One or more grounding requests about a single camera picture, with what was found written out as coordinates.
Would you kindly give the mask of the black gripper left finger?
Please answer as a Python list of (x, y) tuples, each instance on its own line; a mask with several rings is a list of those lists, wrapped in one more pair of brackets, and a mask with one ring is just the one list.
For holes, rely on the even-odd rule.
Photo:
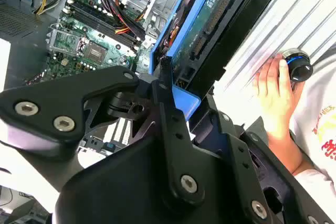
[(116, 66), (1, 93), (3, 142), (44, 158), (73, 157), (85, 135), (122, 117), (133, 122), (129, 146), (165, 132), (188, 134), (167, 60), (151, 82)]

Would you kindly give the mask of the person's bare hand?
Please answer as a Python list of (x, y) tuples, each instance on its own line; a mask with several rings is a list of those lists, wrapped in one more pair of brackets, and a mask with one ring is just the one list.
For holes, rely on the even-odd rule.
[(253, 88), (266, 132), (275, 139), (289, 134), (289, 121), (297, 104), (287, 62), (281, 54), (266, 61), (256, 73)]

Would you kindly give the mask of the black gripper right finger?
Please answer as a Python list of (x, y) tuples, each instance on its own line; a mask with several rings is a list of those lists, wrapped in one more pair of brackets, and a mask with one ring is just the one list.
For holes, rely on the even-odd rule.
[(331, 223), (263, 140), (234, 125), (211, 95), (190, 128), (199, 152), (193, 178), (204, 193), (201, 223)]

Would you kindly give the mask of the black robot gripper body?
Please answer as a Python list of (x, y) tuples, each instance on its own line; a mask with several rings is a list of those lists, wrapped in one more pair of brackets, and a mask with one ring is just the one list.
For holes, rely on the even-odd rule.
[(233, 176), (247, 146), (225, 135), (220, 155), (188, 134), (146, 137), (75, 175), (56, 203), (56, 223), (237, 223)]

